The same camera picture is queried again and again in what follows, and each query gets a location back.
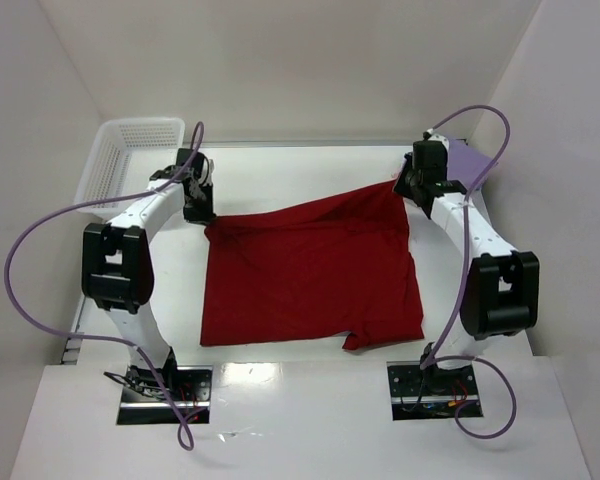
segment red fabric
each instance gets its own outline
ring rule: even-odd
[[[343,348],[423,338],[403,200],[392,183],[257,215],[219,217],[200,344],[350,332]]]

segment white plastic basket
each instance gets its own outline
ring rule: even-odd
[[[141,192],[156,170],[175,163],[184,138],[180,118],[122,118],[100,126],[78,184],[74,204]],[[104,220],[128,202],[81,208]]]

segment purple cable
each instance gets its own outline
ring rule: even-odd
[[[147,366],[149,367],[149,370],[151,371],[153,378],[156,379],[156,383],[158,384],[158,387],[160,387],[160,390],[162,391],[165,400],[171,407],[171,410],[173,410],[174,415],[176,416],[176,418],[178,419],[178,422],[180,423],[180,426],[178,427],[178,443],[180,444],[180,446],[182,448],[184,448],[187,451],[193,450],[193,447],[194,447],[193,434],[191,433],[191,428],[189,427],[189,424],[187,423],[189,420],[189,417],[185,418],[182,416],[182,414],[180,413],[180,410],[178,410],[178,407],[176,406],[175,402],[171,398],[171,395],[169,394],[169,391],[167,390],[167,387],[165,386],[165,384],[162,380],[162,375],[160,375],[158,373],[156,367],[151,362],[151,359],[149,359],[149,357],[142,350],[142,348],[140,348],[138,345],[136,345],[135,343],[133,343],[129,340],[125,340],[124,338],[109,337],[109,336],[105,336],[105,335],[87,335],[84,333],[64,332],[62,330],[57,330],[57,329],[49,327],[43,323],[40,323],[35,318],[33,318],[29,314],[29,312],[27,312],[24,309],[24,307],[20,304],[20,302],[16,298],[16,295],[13,291],[13,286],[11,284],[11,264],[13,263],[13,257],[15,256],[16,252],[18,251],[18,248],[20,248],[20,245],[22,244],[22,242],[24,242],[24,240],[29,236],[29,234],[31,234],[31,232],[33,232],[36,228],[45,224],[49,220],[59,217],[60,215],[63,215],[65,213],[73,212],[74,210],[78,210],[79,208],[92,207],[94,205],[101,205],[104,203],[125,202],[127,200],[136,200],[138,198],[144,198],[144,197],[149,197],[151,195],[155,195],[156,193],[159,193],[159,192],[165,190],[167,187],[172,185],[178,178],[180,178],[180,176],[183,173],[185,173],[187,171],[187,169],[191,166],[191,163],[193,162],[193,159],[195,158],[196,154],[198,153],[198,150],[200,149],[200,145],[202,144],[202,138],[204,137],[204,124],[202,122],[198,122],[196,124],[195,129],[193,130],[193,137],[195,138],[196,136],[198,137],[198,141],[195,143],[195,146],[192,147],[193,151],[191,152],[191,155],[189,156],[187,161],[184,163],[184,165],[182,165],[182,167],[180,167],[180,169],[176,172],[176,174],[173,177],[171,177],[166,183],[160,185],[155,190],[147,190],[144,192],[135,193],[133,195],[125,195],[122,197],[105,198],[102,200],[91,200],[88,202],[82,202],[82,203],[78,203],[76,205],[71,205],[71,206],[62,208],[60,210],[57,210],[55,212],[52,212],[52,213],[42,217],[41,219],[37,220],[36,222],[32,223],[29,227],[27,227],[25,229],[24,232],[22,232],[20,234],[20,236],[16,239],[13,246],[11,247],[11,250],[9,250],[9,253],[7,254],[7,258],[4,262],[4,288],[7,291],[7,296],[9,297],[11,304],[18,311],[18,313],[31,325],[42,330],[43,332],[46,332],[50,335],[55,335],[57,337],[79,338],[81,340],[102,340],[102,341],[106,341],[106,342],[120,343],[122,345],[126,345],[127,347],[131,347],[138,352],[138,354],[142,357],[142,359],[147,363]],[[183,431],[187,435],[188,443],[185,443],[182,440],[182,432]]]
[[[459,416],[458,416],[460,413],[460,410],[462,410],[462,408],[464,408],[467,405],[467,403],[464,403],[463,405],[458,407],[456,409],[456,414],[455,414],[456,423],[458,424],[458,426],[464,433],[466,433],[467,435],[469,435],[470,437],[473,437],[473,438],[478,438],[481,440],[490,440],[492,438],[499,437],[500,435],[503,435],[504,433],[506,433],[511,428],[511,425],[513,425],[513,422],[516,418],[516,413],[517,413],[518,407],[517,407],[516,395],[515,395],[515,392],[513,391],[513,388],[511,387],[511,383],[509,383],[509,380],[507,380],[505,375],[502,373],[502,371],[498,367],[496,367],[493,363],[491,363],[487,360],[484,360],[482,358],[471,357],[469,355],[452,355],[452,356],[436,358],[436,354],[438,353],[438,351],[440,351],[442,344],[449,336],[449,332],[451,331],[453,324],[455,323],[455,321],[457,320],[457,318],[460,314],[460,307],[462,306],[462,299],[464,297],[464,292],[467,288],[467,276],[469,274],[469,262],[471,260],[471,249],[470,249],[471,236],[470,236],[470,232],[469,232],[469,205],[468,205],[468,202],[469,202],[473,192],[475,192],[475,190],[478,188],[478,186],[482,184],[482,181],[484,180],[484,178],[489,174],[489,172],[496,165],[496,163],[498,163],[498,160],[504,153],[504,150],[507,148],[507,145],[509,144],[509,139],[511,138],[511,126],[509,125],[509,120],[507,120],[507,117],[505,117],[504,113],[502,113],[497,108],[491,107],[489,105],[469,105],[468,107],[461,108],[457,112],[452,113],[451,115],[446,117],[444,120],[435,124],[433,126],[433,130],[440,128],[442,125],[447,123],[449,120],[452,120],[453,118],[457,117],[458,115],[460,115],[464,112],[468,112],[470,110],[488,110],[488,111],[493,112],[496,115],[498,115],[498,117],[500,117],[500,119],[502,120],[502,123],[504,124],[505,136],[504,136],[504,140],[502,141],[502,145],[500,146],[500,149],[494,155],[493,159],[484,167],[484,169],[475,178],[473,183],[471,183],[471,185],[469,185],[469,187],[467,188],[467,193],[464,197],[464,205],[462,207],[463,224],[464,224],[464,248],[463,248],[463,259],[462,259],[462,274],[461,274],[462,277],[460,280],[460,287],[458,288],[458,296],[456,297],[456,302],[453,306],[453,311],[451,312],[449,321],[447,322],[446,326],[442,330],[442,333],[440,334],[440,338],[438,338],[438,340],[433,344],[433,347],[431,349],[431,352],[429,353],[429,356],[424,360],[424,362],[422,362],[422,365],[420,365],[420,368],[424,370],[425,368],[427,368],[431,365],[434,365],[438,362],[443,362],[445,360],[468,360],[468,361],[476,361],[476,362],[482,363],[484,365],[487,365],[488,367],[491,367],[500,376],[500,378],[502,378],[502,380],[504,381],[504,383],[507,387],[507,390],[509,390],[509,394],[511,395],[511,402],[513,405],[512,411],[511,411],[511,418],[509,419],[509,421],[507,422],[507,424],[504,427],[502,427],[497,432],[494,432],[491,434],[484,434],[484,435],[474,433],[474,432],[467,430],[467,428],[464,427],[460,423]]]

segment purple hose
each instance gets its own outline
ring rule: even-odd
[[[191,433],[191,428],[189,428],[189,424],[187,423],[189,418],[185,418],[182,416],[182,414],[178,410],[178,407],[176,406],[173,399],[171,398],[171,395],[169,395],[169,391],[167,390],[167,387],[164,385],[164,382],[162,381],[162,376],[158,373],[158,371],[156,370],[156,367],[153,365],[153,363],[151,362],[151,360],[149,359],[147,354],[142,350],[142,348],[140,348],[138,345],[136,345],[135,343],[133,343],[129,340],[125,340],[124,338],[109,337],[109,336],[105,336],[105,335],[87,335],[87,334],[83,334],[83,333],[64,332],[62,330],[56,330],[55,328],[51,328],[47,325],[44,325],[43,323],[40,323],[35,318],[33,318],[29,314],[29,312],[27,312],[24,309],[24,307],[20,304],[20,302],[18,301],[18,299],[15,296],[15,293],[13,291],[13,286],[11,284],[11,264],[13,263],[13,257],[15,256],[16,252],[18,251],[18,248],[20,248],[20,245],[22,244],[22,242],[24,242],[24,240],[29,236],[29,234],[31,234],[31,232],[33,232],[36,228],[45,224],[49,220],[59,217],[60,215],[63,215],[65,213],[72,212],[74,210],[78,210],[79,208],[92,207],[94,205],[101,205],[104,203],[125,202],[127,200],[136,200],[138,198],[148,197],[151,195],[155,195],[156,193],[159,193],[159,192],[163,191],[164,189],[166,189],[168,186],[172,185],[176,181],[176,179],[180,178],[180,176],[189,169],[189,167],[191,166],[191,163],[193,162],[193,159],[195,158],[196,154],[198,153],[198,150],[200,149],[200,145],[202,143],[202,138],[204,137],[204,124],[202,122],[198,122],[196,124],[196,127],[193,130],[193,137],[194,138],[197,137],[198,140],[195,143],[195,146],[192,147],[193,151],[191,152],[191,155],[189,156],[187,161],[184,163],[184,165],[182,165],[182,167],[180,167],[180,169],[176,172],[176,174],[173,177],[171,177],[163,185],[159,186],[155,190],[147,190],[144,192],[135,193],[133,195],[125,195],[123,197],[106,198],[106,199],[102,199],[102,200],[91,200],[89,202],[78,203],[76,205],[71,205],[69,207],[65,207],[65,208],[62,208],[55,212],[52,212],[52,213],[42,217],[41,219],[37,220],[36,222],[32,223],[29,227],[27,227],[25,229],[24,232],[22,232],[20,234],[20,236],[16,239],[13,246],[11,247],[11,250],[9,250],[9,253],[7,254],[7,259],[4,262],[4,288],[7,291],[7,296],[9,297],[11,304],[18,311],[18,313],[20,315],[22,315],[22,317],[26,321],[28,321],[31,325],[42,330],[43,332],[49,333],[51,335],[55,335],[57,337],[79,338],[81,340],[103,340],[106,342],[120,343],[122,345],[126,345],[127,347],[134,348],[138,352],[138,354],[142,357],[142,359],[147,363],[147,366],[149,367],[149,370],[151,371],[153,378],[156,379],[156,383],[158,384],[158,387],[160,387],[160,390],[162,391],[165,400],[171,407],[171,410],[173,410],[174,415],[176,416],[176,418],[178,419],[178,422],[180,423],[180,426],[178,427],[178,443],[180,444],[180,446],[182,448],[184,448],[187,451],[193,450],[193,447],[194,447],[193,433]],[[185,443],[182,440],[182,432],[183,431],[185,432],[185,434],[187,436],[188,443]]]
[[[453,324],[455,323],[455,321],[457,320],[457,318],[460,314],[460,307],[462,306],[462,299],[464,297],[464,292],[467,288],[467,276],[469,274],[469,262],[471,260],[471,251],[470,251],[471,236],[470,236],[470,232],[469,232],[468,201],[471,198],[471,195],[473,194],[473,192],[475,192],[476,188],[478,188],[478,185],[481,185],[484,178],[489,174],[489,172],[496,165],[496,163],[498,163],[498,160],[502,156],[504,150],[507,148],[507,145],[509,144],[509,139],[511,138],[511,126],[509,125],[509,120],[507,120],[507,117],[505,117],[504,113],[502,113],[497,108],[491,107],[489,105],[470,105],[468,107],[461,108],[457,112],[452,113],[444,120],[435,124],[433,126],[433,129],[436,130],[436,129],[440,128],[442,125],[447,123],[449,120],[457,117],[458,115],[460,115],[464,112],[468,112],[470,110],[488,110],[488,111],[493,112],[496,115],[498,115],[498,117],[500,117],[500,119],[502,120],[502,123],[504,124],[505,135],[504,135],[504,140],[502,141],[502,145],[500,146],[500,149],[495,154],[493,159],[484,167],[484,169],[480,172],[480,174],[478,174],[478,176],[475,178],[475,180],[469,186],[469,188],[467,188],[467,194],[464,197],[464,206],[462,207],[463,224],[464,224],[464,248],[463,248],[462,273],[461,273],[462,277],[460,280],[460,288],[458,288],[458,296],[456,297],[456,302],[455,302],[455,305],[453,306],[453,311],[451,312],[451,316],[449,317],[449,321],[447,322],[447,325],[444,327],[444,330],[442,330],[442,333],[440,334],[440,338],[438,338],[438,340],[433,344],[433,347],[431,349],[431,352],[429,353],[429,356],[424,360],[424,362],[422,362],[422,365],[420,365],[420,368],[424,370],[425,368],[427,368],[431,365],[434,365],[438,362],[443,362],[445,360],[468,360],[468,361],[476,361],[476,362],[482,363],[484,365],[487,365],[488,367],[491,367],[500,376],[500,378],[502,378],[505,386],[507,387],[507,390],[509,391],[509,395],[511,395],[512,410],[511,410],[511,417],[509,418],[509,421],[500,430],[498,430],[497,432],[494,432],[494,433],[483,435],[483,434],[471,432],[464,425],[462,425],[460,423],[460,417],[459,417],[460,411],[464,407],[466,407],[468,403],[472,403],[472,402],[467,402],[467,403],[462,404],[461,406],[459,406],[456,409],[456,412],[455,412],[456,423],[458,424],[458,426],[464,433],[466,433],[467,435],[469,435],[470,437],[473,437],[473,438],[478,438],[481,440],[490,440],[492,438],[497,438],[500,435],[503,435],[504,433],[506,433],[511,428],[511,426],[513,425],[513,422],[515,421],[517,410],[518,410],[518,402],[516,400],[515,392],[513,391],[513,388],[511,387],[511,383],[509,383],[509,380],[507,380],[507,377],[502,373],[502,371],[498,367],[496,367],[493,363],[491,363],[487,360],[484,360],[482,358],[471,357],[469,355],[450,355],[450,356],[436,358],[436,353],[438,353],[438,351],[442,347],[442,344],[449,336],[449,332],[451,331]]]

